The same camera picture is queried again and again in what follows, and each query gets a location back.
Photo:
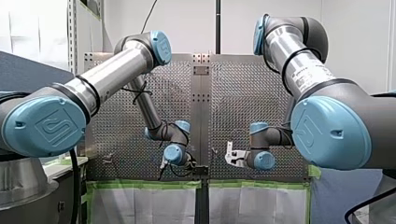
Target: metal pegboard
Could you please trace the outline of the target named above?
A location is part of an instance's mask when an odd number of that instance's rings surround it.
[[[85,67],[91,69],[110,58],[109,53],[86,53]],[[173,61],[157,67],[146,77],[146,90],[152,91],[152,99],[162,119],[190,121],[191,114],[191,55],[173,55]],[[156,180],[166,144],[145,138],[145,124],[133,105],[134,97],[128,91],[119,91],[106,101],[91,123],[91,137],[87,135],[86,146],[94,147],[96,157],[90,161],[87,177],[103,179]],[[180,180],[169,171],[162,180]]]
[[[112,54],[87,53],[91,69]],[[226,164],[228,140],[234,149],[248,149],[248,127],[253,121],[280,125],[288,95],[279,75],[270,72],[255,56],[173,55],[173,61],[147,75],[148,90],[163,119],[191,122],[191,145],[200,164],[208,165],[213,179],[266,179],[304,181],[307,166],[295,149],[274,147],[276,168],[269,172],[240,169]],[[209,67],[209,73],[197,71]],[[156,179],[163,149],[143,135],[144,123],[133,96],[119,91],[102,107],[87,133],[87,147],[97,156],[90,162],[92,180]],[[179,179],[169,172],[163,180]]]
[[[233,149],[248,149],[250,123],[282,124],[289,96],[280,75],[256,56],[213,55],[211,69],[210,178],[305,181],[307,164],[295,148],[273,147],[276,167],[271,171],[236,168],[224,160],[227,141],[233,140]]]

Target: cable clip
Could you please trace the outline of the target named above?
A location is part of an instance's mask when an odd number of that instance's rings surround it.
[[[137,95],[134,97],[134,99],[132,100],[132,104],[133,105],[136,105],[136,100],[137,100],[137,98],[139,98],[139,96],[142,94],[142,93],[148,93],[149,95],[152,95],[152,91],[146,91],[145,90],[145,88],[147,87],[147,85],[148,85],[148,83],[147,83],[147,81],[145,81],[144,83],[143,83],[143,85],[142,85],[142,88],[140,88],[140,91],[134,91],[134,90],[129,90],[129,89],[126,89],[126,88],[121,88],[123,91],[131,91],[131,92],[133,92],[133,93],[137,93]]]

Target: small metal part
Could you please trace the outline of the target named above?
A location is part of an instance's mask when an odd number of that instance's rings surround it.
[[[196,166],[192,173],[194,175],[208,175],[209,168],[207,166]]]
[[[58,202],[58,212],[62,212],[65,209],[65,202]]]
[[[194,74],[196,76],[209,76],[208,66],[194,66]]]

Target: light blue joint cap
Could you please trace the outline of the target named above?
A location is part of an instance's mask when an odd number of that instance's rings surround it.
[[[267,122],[254,122],[250,124],[250,135],[262,132],[268,128]]]
[[[151,46],[159,65],[166,65],[172,60],[171,44],[162,31],[151,31]]]
[[[275,157],[269,151],[262,151],[254,158],[254,168],[257,170],[271,170],[275,166]]]
[[[291,114],[291,129],[300,153],[317,166],[354,170],[370,159],[371,137],[363,121],[333,98],[302,100]]]
[[[175,121],[175,124],[177,125],[177,127],[179,127],[184,132],[190,133],[190,124],[187,121],[177,120],[177,121]]]
[[[180,165],[181,161],[183,160],[183,150],[180,148],[180,146],[171,144],[163,152],[163,157],[171,164]]]
[[[253,53],[255,55],[262,55],[262,39],[264,38],[264,24],[262,22],[262,17],[260,17],[256,22],[256,27],[254,28],[253,37]]]
[[[44,96],[24,102],[6,117],[6,144],[26,157],[52,157],[72,149],[85,132],[82,110],[68,99]]]

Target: label on robot arm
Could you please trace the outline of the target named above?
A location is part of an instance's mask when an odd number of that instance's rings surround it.
[[[291,78],[300,92],[304,92],[314,85],[335,79],[336,77],[322,63],[312,63],[308,66],[301,67],[291,75]]]

